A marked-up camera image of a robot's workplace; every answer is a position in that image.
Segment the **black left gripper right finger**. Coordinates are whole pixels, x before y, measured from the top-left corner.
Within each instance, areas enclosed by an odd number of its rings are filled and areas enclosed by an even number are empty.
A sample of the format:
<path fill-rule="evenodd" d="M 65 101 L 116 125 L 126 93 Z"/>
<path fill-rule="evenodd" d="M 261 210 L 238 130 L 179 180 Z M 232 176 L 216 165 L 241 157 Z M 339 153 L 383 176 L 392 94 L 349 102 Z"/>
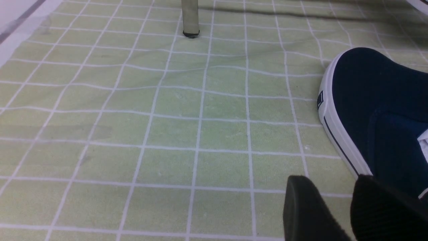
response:
<path fill-rule="evenodd" d="M 358 241 L 428 239 L 427 205 L 369 175 L 356 180 L 350 220 Z"/>

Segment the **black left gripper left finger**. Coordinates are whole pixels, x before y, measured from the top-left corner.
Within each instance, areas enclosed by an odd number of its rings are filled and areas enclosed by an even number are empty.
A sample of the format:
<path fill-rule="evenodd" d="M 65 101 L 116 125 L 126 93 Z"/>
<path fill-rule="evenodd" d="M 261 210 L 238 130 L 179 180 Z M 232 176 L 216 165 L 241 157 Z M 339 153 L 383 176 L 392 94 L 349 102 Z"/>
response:
<path fill-rule="evenodd" d="M 312 181 L 301 175 L 287 180 L 283 206 L 286 241 L 350 241 Z"/>

